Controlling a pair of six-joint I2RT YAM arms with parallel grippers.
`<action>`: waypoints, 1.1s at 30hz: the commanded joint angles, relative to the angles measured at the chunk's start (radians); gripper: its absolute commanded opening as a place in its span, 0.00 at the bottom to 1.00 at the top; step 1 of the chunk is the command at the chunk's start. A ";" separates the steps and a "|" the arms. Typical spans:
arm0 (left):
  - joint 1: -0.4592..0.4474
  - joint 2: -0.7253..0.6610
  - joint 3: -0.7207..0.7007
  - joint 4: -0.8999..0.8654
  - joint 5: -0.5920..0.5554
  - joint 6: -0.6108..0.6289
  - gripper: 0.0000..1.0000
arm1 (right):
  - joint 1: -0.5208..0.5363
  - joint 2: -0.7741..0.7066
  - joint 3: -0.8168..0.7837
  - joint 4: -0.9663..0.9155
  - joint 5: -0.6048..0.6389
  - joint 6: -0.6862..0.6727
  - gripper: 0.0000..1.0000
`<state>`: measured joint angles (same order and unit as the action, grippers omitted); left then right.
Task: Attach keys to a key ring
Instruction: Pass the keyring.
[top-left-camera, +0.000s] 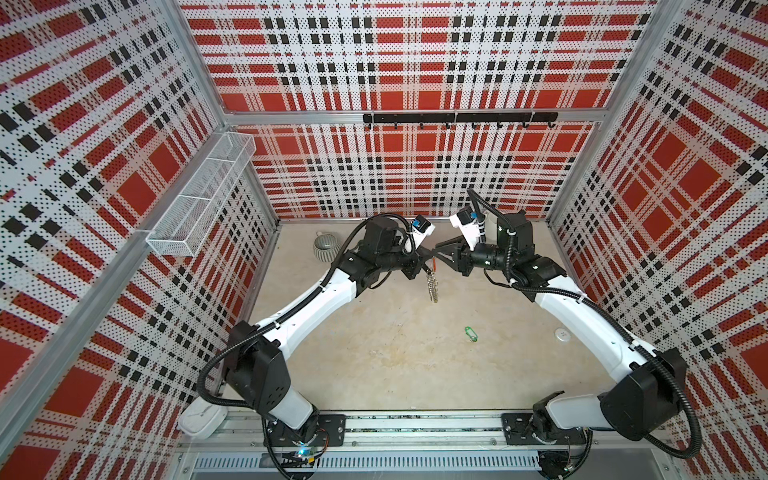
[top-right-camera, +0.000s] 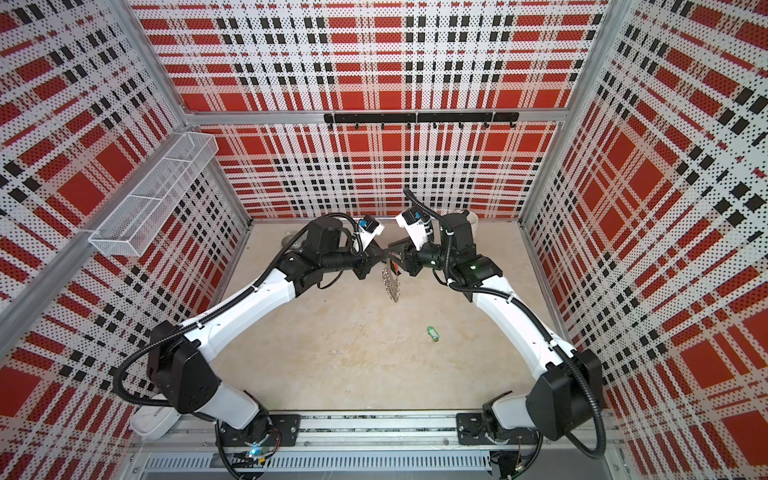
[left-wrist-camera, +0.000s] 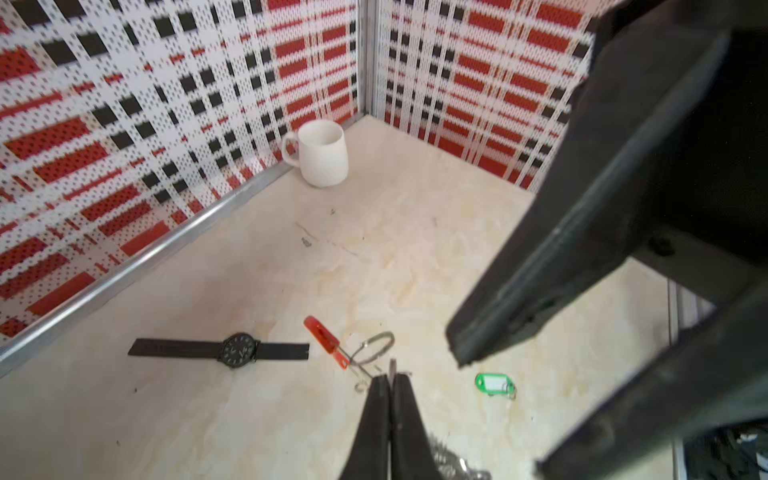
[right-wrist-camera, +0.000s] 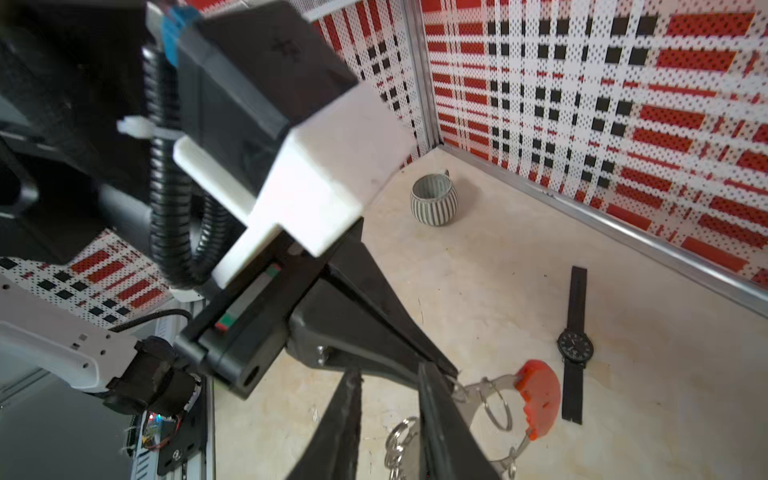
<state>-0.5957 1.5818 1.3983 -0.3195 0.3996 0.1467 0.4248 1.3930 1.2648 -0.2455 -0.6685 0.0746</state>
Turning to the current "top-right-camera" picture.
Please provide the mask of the green key tag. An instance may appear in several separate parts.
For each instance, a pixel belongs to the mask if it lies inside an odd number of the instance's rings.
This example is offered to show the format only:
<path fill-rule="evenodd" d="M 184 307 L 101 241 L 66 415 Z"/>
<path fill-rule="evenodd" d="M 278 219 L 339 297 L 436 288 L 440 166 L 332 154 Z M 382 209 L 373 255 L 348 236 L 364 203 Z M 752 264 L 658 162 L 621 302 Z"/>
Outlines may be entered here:
<path fill-rule="evenodd" d="M 440 335 L 439 335 L 439 333 L 438 333 L 438 332 L 437 332 L 437 330 L 436 330 L 434 327 L 432 327 L 432 326 L 429 326 L 429 327 L 427 328 L 427 334 L 429 335 L 430 339 L 431 339 L 433 342 L 438 342 L 438 341 L 440 340 Z"/>

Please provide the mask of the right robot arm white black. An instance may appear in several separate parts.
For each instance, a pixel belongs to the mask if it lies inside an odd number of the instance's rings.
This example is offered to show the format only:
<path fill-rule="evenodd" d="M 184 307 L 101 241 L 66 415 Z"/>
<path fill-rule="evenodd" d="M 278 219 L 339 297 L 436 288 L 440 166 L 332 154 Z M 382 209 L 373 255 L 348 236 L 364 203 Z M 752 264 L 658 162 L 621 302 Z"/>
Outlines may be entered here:
<path fill-rule="evenodd" d="M 396 216 L 405 239 L 389 245 L 401 270 L 442 272 L 444 284 L 484 312 L 517 349 L 535 383 L 526 395 L 502 394 L 482 407 L 490 441 L 531 428 L 548 440 L 566 438 L 593 459 L 607 448 L 602 365 L 544 324 L 513 290 L 502 270 L 478 253 L 467 212 L 434 215 L 412 207 Z"/>

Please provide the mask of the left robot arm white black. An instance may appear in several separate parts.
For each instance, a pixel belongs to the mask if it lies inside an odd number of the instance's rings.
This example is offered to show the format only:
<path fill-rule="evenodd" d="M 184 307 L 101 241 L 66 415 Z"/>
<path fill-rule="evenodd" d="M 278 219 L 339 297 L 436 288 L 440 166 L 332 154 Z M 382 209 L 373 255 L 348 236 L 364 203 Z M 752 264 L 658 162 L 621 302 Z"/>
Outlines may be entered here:
<path fill-rule="evenodd" d="M 347 229 L 349 219 L 331 213 L 312 220 L 239 292 L 179 325 L 158 325 L 149 344 L 116 369 L 114 393 L 134 405 L 201 415 L 239 431 L 248 443 L 263 442 L 273 429 L 267 409 L 223 382 L 210 363 L 258 320 L 320 285 L 326 274 L 352 271 L 364 279 L 385 261 L 375 241 L 383 225 L 367 215 Z"/>

